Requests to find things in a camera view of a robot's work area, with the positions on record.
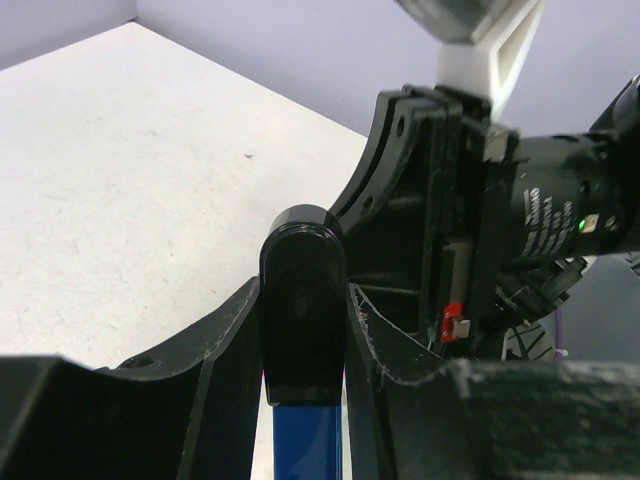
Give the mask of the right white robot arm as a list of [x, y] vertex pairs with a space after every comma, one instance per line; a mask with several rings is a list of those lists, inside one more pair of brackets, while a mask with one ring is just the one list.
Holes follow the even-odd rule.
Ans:
[[566, 301], [593, 256], [639, 246], [639, 83], [584, 133], [524, 137], [481, 96], [378, 95], [331, 207], [349, 280], [445, 358], [495, 359], [508, 330]]

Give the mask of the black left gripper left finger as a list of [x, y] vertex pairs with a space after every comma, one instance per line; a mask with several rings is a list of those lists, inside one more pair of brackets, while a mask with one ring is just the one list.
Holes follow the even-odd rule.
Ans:
[[261, 388], [249, 279], [214, 312], [114, 369], [1, 360], [5, 479], [247, 479]]

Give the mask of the blue and black stapler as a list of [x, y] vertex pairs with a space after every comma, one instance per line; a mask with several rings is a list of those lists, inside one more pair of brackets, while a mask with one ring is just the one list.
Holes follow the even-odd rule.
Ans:
[[337, 220], [310, 204], [283, 211], [262, 246], [259, 276], [274, 476], [340, 479], [346, 261]]

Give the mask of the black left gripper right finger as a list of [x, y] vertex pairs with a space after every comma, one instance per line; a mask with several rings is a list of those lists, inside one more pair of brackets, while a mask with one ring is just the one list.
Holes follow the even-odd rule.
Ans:
[[347, 296], [356, 479], [635, 479], [639, 370], [582, 361], [443, 360]]

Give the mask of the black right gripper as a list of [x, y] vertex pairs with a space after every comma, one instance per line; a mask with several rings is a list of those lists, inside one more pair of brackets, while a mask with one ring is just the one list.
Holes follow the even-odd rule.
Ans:
[[[491, 313], [507, 241], [515, 132], [488, 100], [446, 87], [378, 94], [360, 161], [330, 212], [349, 280], [419, 343], [470, 346]], [[422, 194], [395, 194], [425, 163]]]

